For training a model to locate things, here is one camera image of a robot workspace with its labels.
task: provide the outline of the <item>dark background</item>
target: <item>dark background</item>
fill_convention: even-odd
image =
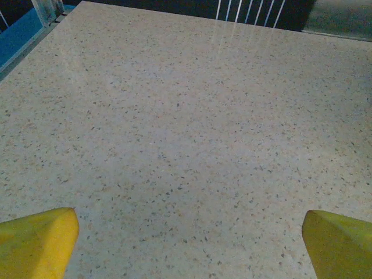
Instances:
[[[248,11],[250,0],[243,0],[241,10],[239,13],[238,22],[243,23]],[[316,0],[286,0],[281,16],[277,23],[277,28],[287,29],[292,31],[302,31],[306,21],[310,15]],[[63,3],[67,5],[78,5],[81,0],[64,0]],[[177,13],[181,15],[206,17],[214,19],[216,17],[218,0],[91,0],[91,2],[106,3],[110,5],[126,6],[131,8],[157,10],[161,12]],[[280,9],[282,0],[275,0],[271,16],[268,20],[268,26],[272,27],[278,11]],[[264,0],[262,6],[258,25],[263,25],[271,0]],[[237,14],[239,0],[232,0],[229,14],[229,21],[235,20]],[[253,24],[260,0],[253,0],[251,12],[248,18],[248,24]],[[228,0],[221,1],[219,19],[224,20],[226,17]],[[0,0],[0,10],[3,13],[8,24],[13,24],[17,19],[22,17],[33,7],[31,0]],[[4,29],[4,23],[0,20],[0,28]]]

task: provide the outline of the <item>terrazzo surface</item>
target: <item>terrazzo surface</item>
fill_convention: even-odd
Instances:
[[[0,83],[0,221],[76,208],[65,278],[316,278],[372,221],[372,44],[82,2]]]

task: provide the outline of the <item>yellow object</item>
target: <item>yellow object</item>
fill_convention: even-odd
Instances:
[[[78,231],[73,208],[0,223],[0,279],[62,279]]]
[[[310,210],[302,236],[318,279],[372,278],[372,223]]]

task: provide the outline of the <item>white vertical bar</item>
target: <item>white vertical bar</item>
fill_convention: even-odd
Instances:
[[[221,7],[221,0],[219,0],[219,6],[217,8],[216,19],[219,19],[220,7]]]
[[[284,3],[285,3],[285,0],[283,0],[283,2],[281,3],[281,7],[280,7],[280,10],[279,10],[279,12],[278,12],[278,16],[277,16],[277,19],[276,19],[276,21],[275,21],[275,23],[274,23],[273,28],[275,28],[275,27],[277,26],[278,19],[279,19],[279,17],[280,17],[281,10],[283,10]]]
[[[239,16],[239,12],[240,12],[240,7],[242,6],[242,1],[243,0],[240,0],[240,2],[239,2],[239,7],[238,7],[238,11],[237,11],[237,16],[235,18],[235,22],[238,22],[238,16]]]
[[[5,22],[6,28],[9,28],[8,22],[6,22],[4,16],[2,15],[1,10],[0,10],[0,16],[1,16],[2,20]]]
[[[273,8],[274,2],[275,2],[275,0],[271,0],[270,9],[269,9],[269,12],[267,13],[264,26],[266,26],[266,24],[267,24],[267,21],[269,19],[269,16],[270,16],[270,13],[271,13],[271,9]]]
[[[228,14],[230,13],[230,6],[231,6],[231,0],[229,0],[229,2],[228,2],[228,7],[227,7],[227,13],[226,13],[226,19],[225,19],[225,21],[227,21],[227,19],[228,19]]]
[[[260,7],[258,8],[258,12],[257,12],[256,20],[255,20],[255,25],[257,24],[257,20],[258,20],[258,17],[259,17],[259,15],[260,15],[260,12],[261,12],[262,3],[263,3],[263,0],[261,0]]]
[[[248,8],[248,11],[246,13],[246,17],[245,17],[245,21],[244,21],[245,24],[248,20],[249,12],[251,12],[252,2],[253,2],[253,0],[251,0],[250,3],[249,3],[249,8]]]

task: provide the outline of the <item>quartz countertop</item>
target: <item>quartz countertop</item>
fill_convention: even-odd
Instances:
[[[316,278],[372,221],[372,44],[82,2],[0,83],[0,221],[71,206],[65,278]]]

